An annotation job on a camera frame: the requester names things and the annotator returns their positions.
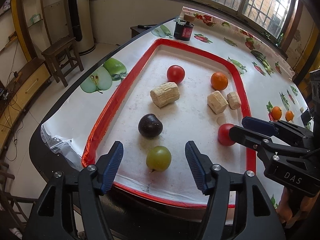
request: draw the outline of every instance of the tile floor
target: tile floor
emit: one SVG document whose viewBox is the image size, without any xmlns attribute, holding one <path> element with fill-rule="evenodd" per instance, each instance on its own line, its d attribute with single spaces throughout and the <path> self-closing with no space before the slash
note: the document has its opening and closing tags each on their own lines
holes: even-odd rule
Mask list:
<svg viewBox="0 0 320 240">
<path fill-rule="evenodd" d="M 118 46 L 116 45 L 97 43 L 96 49 L 93 52 L 81 56 L 84 71 L 80 72 L 79 68 L 76 68 L 66 77 L 68 87 L 65 88 L 62 82 L 57 83 L 52 78 L 52 83 L 41 93 L 30 107 L 30 110 L 23 118 L 23 128 L 18 131 L 17 151 L 15 145 L 11 142 L 6 153 L 5 161 L 10 165 L 8 172 L 15 175 L 15 180 L 8 181 L 6 189 L 7 191 L 9 190 L 12 195 L 28 198 L 39 197 L 46 182 L 42 179 L 30 161 L 28 148 L 33 132 L 54 103 L 62 96 L 70 85 L 95 63 L 117 47 Z M 21 207 L 26 215 L 29 216 L 31 205 L 25 204 L 21 205 Z M 78 231 L 82 231 L 83 225 L 81 216 L 77 213 L 76 223 Z"/>
</svg>

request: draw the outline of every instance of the yam piece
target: yam piece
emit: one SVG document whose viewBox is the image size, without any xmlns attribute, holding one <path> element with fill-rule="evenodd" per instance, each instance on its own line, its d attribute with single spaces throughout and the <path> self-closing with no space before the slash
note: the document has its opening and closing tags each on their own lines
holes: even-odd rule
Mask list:
<svg viewBox="0 0 320 240">
<path fill-rule="evenodd" d="M 164 83 L 150 91 L 150 96 L 155 105 L 163 107 L 180 98 L 178 86 L 174 82 Z"/>
<path fill-rule="evenodd" d="M 208 95 L 207 103 L 216 114 L 222 113 L 228 106 L 227 100 L 220 91 L 215 91 Z"/>
<path fill-rule="evenodd" d="M 238 109 L 241 106 L 241 100 L 237 92 L 233 91 L 227 94 L 227 101 L 232 110 Z"/>
</svg>

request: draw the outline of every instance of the red tomato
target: red tomato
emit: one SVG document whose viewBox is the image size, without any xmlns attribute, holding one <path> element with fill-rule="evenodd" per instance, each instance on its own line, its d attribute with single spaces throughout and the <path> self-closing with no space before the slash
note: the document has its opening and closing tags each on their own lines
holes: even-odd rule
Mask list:
<svg viewBox="0 0 320 240">
<path fill-rule="evenodd" d="M 184 76 L 184 69 L 178 65 L 172 65 L 167 70 L 167 79 L 169 82 L 175 82 L 176 84 L 179 84 L 184 79 Z"/>
<path fill-rule="evenodd" d="M 231 123 L 225 123 L 219 127 L 218 130 L 218 141 L 225 146 L 234 145 L 236 142 L 232 141 L 229 137 L 229 130 L 231 127 L 234 127 Z"/>
</svg>

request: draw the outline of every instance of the metal screw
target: metal screw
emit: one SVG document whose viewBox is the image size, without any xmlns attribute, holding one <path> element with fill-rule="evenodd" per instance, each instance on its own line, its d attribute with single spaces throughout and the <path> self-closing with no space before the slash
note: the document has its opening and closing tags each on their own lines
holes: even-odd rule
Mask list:
<svg viewBox="0 0 320 240">
<path fill-rule="evenodd" d="M 94 165 L 94 164 L 91 164 L 91 165 L 89 165 L 88 167 L 87 167 L 87 170 L 88 171 L 94 171 L 96 169 L 96 165 Z"/>
<path fill-rule="evenodd" d="M 220 170 L 221 170 L 221 166 L 220 166 L 219 164 L 213 165 L 212 168 L 213 168 L 215 171 L 220 171 Z"/>
<path fill-rule="evenodd" d="M 253 176 L 254 176 L 254 172 L 253 172 L 253 171 L 247 171 L 246 174 L 247 174 L 249 177 L 253 177 Z"/>
<path fill-rule="evenodd" d="M 62 176 L 62 172 L 61 171 L 57 171 L 57 172 L 54 173 L 54 177 L 55 178 L 59 178 L 61 176 Z"/>
</svg>

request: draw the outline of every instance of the orange fruit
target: orange fruit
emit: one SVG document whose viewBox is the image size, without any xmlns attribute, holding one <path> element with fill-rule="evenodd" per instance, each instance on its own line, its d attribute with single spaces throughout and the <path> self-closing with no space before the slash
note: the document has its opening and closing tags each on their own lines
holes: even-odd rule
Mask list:
<svg viewBox="0 0 320 240">
<path fill-rule="evenodd" d="M 271 110 L 271 115 L 275 120 L 279 120 L 282 116 L 282 110 L 279 106 L 274 106 Z"/>
<path fill-rule="evenodd" d="M 285 113 L 285 119 L 287 120 L 287 122 L 292 121 L 293 118 L 294 118 L 294 114 L 292 111 L 289 110 Z"/>
<path fill-rule="evenodd" d="M 210 82 L 212 87 L 215 90 L 219 91 L 226 89 L 226 87 L 228 86 L 228 78 L 225 74 L 221 72 L 213 73 L 210 78 Z"/>
</svg>

